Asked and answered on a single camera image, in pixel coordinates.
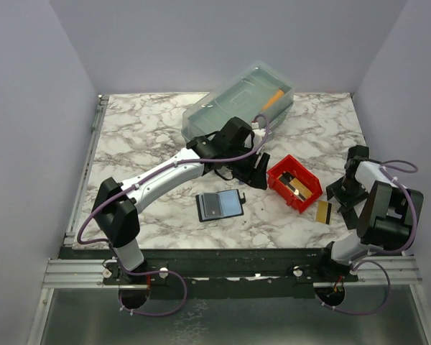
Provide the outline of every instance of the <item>marble surface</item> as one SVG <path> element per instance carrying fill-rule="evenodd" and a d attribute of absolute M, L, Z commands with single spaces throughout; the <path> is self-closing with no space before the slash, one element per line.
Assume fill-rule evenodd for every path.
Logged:
<path fill-rule="evenodd" d="M 91 212 L 103 180 L 113 176 L 121 181 L 138 175 L 184 147 L 182 113 L 204 95 L 111 96 L 79 220 Z M 291 154 L 319 178 L 325 191 L 325 186 L 343 175 L 346 153 L 355 144 L 364 144 L 364 139 L 349 94 L 297 94 L 265 151 L 271 155 L 269 168 Z M 244 215 L 200 223 L 195 195 L 232 188 L 246 194 Z M 141 232 L 137 239 L 145 249 L 324 247 L 348 235 L 336 209 L 330 225 L 321 224 L 315 221 L 317 203 L 300 215 L 274 190 L 249 188 L 237 180 L 226 182 L 211 173 L 153 202 L 139 216 Z M 103 233 L 92 221 L 83 238 L 101 237 Z M 75 243 L 74 248 L 103 249 L 106 245 Z"/>

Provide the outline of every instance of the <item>screw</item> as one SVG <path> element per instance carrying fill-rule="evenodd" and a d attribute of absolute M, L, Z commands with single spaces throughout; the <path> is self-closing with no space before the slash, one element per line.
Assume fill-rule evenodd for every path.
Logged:
<path fill-rule="evenodd" d="M 295 266 L 294 267 L 294 276 L 295 277 L 302 277 L 303 271 L 300 269 L 300 267 Z"/>
<path fill-rule="evenodd" d="M 102 276 L 104 278 L 110 278 L 112 276 L 112 272 L 110 272 L 109 270 L 105 269 L 104 271 L 102 271 Z"/>

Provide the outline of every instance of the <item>metal frame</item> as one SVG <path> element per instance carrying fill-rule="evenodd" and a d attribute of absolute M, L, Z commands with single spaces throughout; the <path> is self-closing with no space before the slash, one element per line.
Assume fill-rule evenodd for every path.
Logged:
<path fill-rule="evenodd" d="M 108 105 L 108 96 L 99 96 L 99 104 L 96 109 L 96 115 L 94 116 L 93 124 L 91 126 L 91 141 L 88 147 L 88 154 L 86 155 L 85 164 L 83 166 L 83 172 L 81 174 L 80 183 L 78 185 L 77 194 L 75 196 L 75 203 L 70 213 L 69 222 L 67 225 L 66 233 L 75 233 L 75 225 L 81 213 L 81 203 L 88 187 L 88 178 L 91 174 L 91 168 L 93 167 L 94 155 L 98 146 L 99 137 L 101 136 L 101 127 L 103 119 L 106 115 Z"/>
<path fill-rule="evenodd" d="M 88 177 L 91 173 L 94 154 L 101 134 L 108 104 L 108 96 L 99 96 L 99 105 L 93 120 L 91 142 L 85 161 L 80 184 L 75 197 L 63 247 L 71 247 L 75 240 L 74 227 L 81 212 L 81 202 L 85 195 Z M 377 257 L 372 258 L 383 265 L 389 272 L 393 285 L 409 285 L 416 306 L 420 323 L 423 327 L 427 342 L 431 344 L 431 310 L 427 304 L 422 286 L 422 278 L 417 262 L 413 256 L 409 257 Z M 37 310 L 27 340 L 27 345 L 41 344 L 47 318 L 51 308 L 55 289 L 146 289 L 146 285 L 104 285 L 102 259 L 51 259 L 42 284 Z M 378 267 L 366 264 L 358 270 L 358 282 L 346 282 L 346 286 L 385 285 L 386 278 Z M 329 286 L 333 282 L 317 282 L 314 287 Z"/>

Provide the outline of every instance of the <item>transparent plastic container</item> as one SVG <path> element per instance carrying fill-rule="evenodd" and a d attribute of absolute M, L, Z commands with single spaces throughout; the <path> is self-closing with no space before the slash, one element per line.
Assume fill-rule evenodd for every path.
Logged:
<path fill-rule="evenodd" d="M 294 103 L 292 82 L 262 62 L 254 63 L 244 73 L 199 100 L 183 114 L 182 136 L 194 137 L 219 131 L 232 117 L 248 124 L 262 113 L 274 129 L 284 121 L 286 110 Z M 265 126 L 260 119 L 260 128 Z"/>

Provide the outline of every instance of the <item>red plastic bin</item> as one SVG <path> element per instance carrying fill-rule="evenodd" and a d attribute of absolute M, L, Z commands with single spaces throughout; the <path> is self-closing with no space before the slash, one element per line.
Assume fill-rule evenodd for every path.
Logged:
<path fill-rule="evenodd" d="M 312 193 L 305 201 L 300 200 L 294 193 L 279 181 L 279 177 L 288 172 L 293 174 L 306 188 Z M 312 203 L 314 203 L 322 194 L 323 189 L 319 179 L 301 165 L 293 156 L 287 155 L 281 162 L 267 171 L 268 186 L 278 192 L 286 200 L 286 204 L 302 213 Z"/>

